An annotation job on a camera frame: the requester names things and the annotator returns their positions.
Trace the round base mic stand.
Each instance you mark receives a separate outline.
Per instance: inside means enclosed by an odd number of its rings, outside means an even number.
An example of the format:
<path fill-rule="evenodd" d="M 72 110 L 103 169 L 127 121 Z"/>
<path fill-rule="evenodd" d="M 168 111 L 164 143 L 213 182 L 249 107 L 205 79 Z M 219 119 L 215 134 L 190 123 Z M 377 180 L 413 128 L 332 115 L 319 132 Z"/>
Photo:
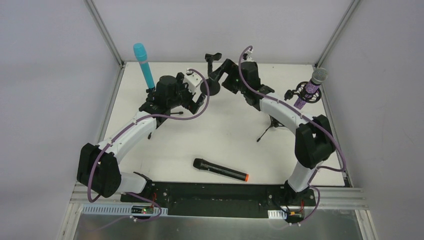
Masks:
<path fill-rule="evenodd" d="M 217 95 L 221 89 L 220 84 L 216 80 L 216 74 L 213 70 L 213 62 L 220 60 L 222 57 L 222 54 L 217 52 L 215 54 L 205 54 L 205 61 L 207 62 L 207 79 L 203 81 L 200 85 L 200 91 L 203 94 L 207 94 L 206 85 L 209 87 L 209 95 L 214 96 Z"/>

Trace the black tripod clip stand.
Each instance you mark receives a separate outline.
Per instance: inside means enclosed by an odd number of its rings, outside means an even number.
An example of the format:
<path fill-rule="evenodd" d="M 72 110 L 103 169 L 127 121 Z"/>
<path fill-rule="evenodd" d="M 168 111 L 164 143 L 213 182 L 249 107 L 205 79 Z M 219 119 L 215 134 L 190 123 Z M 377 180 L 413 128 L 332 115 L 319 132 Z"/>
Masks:
<path fill-rule="evenodd" d="M 151 115 L 171 116 L 171 110 L 182 104 L 181 86 L 158 87 L 156 90 L 147 90 L 146 102 L 139 107 L 140 112 Z"/>

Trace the black microphone orange end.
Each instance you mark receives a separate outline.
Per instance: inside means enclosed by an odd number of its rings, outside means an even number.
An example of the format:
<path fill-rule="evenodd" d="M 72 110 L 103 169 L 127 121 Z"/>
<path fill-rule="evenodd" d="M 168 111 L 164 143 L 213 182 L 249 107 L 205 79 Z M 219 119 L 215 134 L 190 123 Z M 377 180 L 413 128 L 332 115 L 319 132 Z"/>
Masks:
<path fill-rule="evenodd" d="M 193 167 L 201 170 L 201 171 L 208 171 L 212 172 L 218 175 L 222 175 L 225 177 L 229 177 L 232 179 L 240 180 L 243 182 L 247 182 L 249 179 L 249 174 L 244 173 L 241 171 L 237 171 L 225 166 L 221 166 L 215 163 L 211 163 L 205 159 L 202 158 L 195 158 L 193 161 Z"/>

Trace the tripod shock mount stand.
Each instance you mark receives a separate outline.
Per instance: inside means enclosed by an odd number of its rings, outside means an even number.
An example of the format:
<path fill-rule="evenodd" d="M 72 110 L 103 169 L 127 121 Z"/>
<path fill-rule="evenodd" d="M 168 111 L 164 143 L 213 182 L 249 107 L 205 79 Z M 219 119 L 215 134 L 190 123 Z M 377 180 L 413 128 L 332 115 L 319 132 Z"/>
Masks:
<path fill-rule="evenodd" d="M 283 95 L 276 92 L 268 92 L 258 102 L 261 112 L 269 115 L 279 125 L 286 127 L 292 134 L 296 134 L 299 127 L 307 125 L 309 120 L 319 115 L 326 116 L 324 105 L 321 99 L 316 103 L 306 103 L 302 109 L 294 107 L 300 85 L 308 81 L 299 83 L 294 89 L 287 90 Z"/>

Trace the blue toy microphone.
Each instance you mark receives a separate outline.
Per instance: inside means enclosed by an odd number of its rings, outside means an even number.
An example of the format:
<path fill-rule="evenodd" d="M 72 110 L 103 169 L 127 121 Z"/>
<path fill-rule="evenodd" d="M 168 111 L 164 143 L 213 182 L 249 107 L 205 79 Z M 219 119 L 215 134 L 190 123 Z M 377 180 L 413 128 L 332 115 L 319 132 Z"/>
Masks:
<path fill-rule="evenodd" d="M 141 72 L 145 79 L 147 89 L 149 91 L 153 91 L 153 89 L 155 88 L 155 82 L 149 65 L 148 55 L 145 46 L 142 43 L 135 43 L 133 45 L 133 52 L 141 68 Z"/>

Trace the purple glitter microphone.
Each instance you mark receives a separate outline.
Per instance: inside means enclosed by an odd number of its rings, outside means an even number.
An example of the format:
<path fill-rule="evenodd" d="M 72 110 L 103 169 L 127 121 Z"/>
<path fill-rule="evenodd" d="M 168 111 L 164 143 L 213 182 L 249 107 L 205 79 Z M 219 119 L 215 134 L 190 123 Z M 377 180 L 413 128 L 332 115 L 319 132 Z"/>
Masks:
<path fill-rule="evenodd" d="M 325 68 L 316 68 L 312 72 L 311 79 L 304 85 L 300 85 L 300 92 L 294 107 L 301 110 L 306 104 L 317 103 L 322 97 L 320 86 L 328 79 L 328 76 L 329 73 Z"/>

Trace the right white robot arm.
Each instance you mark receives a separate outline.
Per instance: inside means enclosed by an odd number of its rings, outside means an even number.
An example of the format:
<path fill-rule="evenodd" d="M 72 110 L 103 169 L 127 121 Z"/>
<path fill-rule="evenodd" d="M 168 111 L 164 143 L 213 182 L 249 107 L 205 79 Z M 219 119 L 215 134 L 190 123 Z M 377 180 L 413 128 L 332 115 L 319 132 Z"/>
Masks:
<path fill-rule="evenodd" d="M 254 61 L 236 64 L 226 59 L 219 67 L 213 68 L 212 60 L 207 61 L 207 83 L 216 95 L 221 87 L 244 96 L 248 105 L 269 115 L 294 134 L 295 168 L 284 183 L 284 189 L 297 194 L 309 188 L 315 170 L 335 151 L 329 120 L 324 115 L 300 116 L 290 105 L 279 103 L 280 97 L 271 87 L 262 84 L 259 68 Z"/>

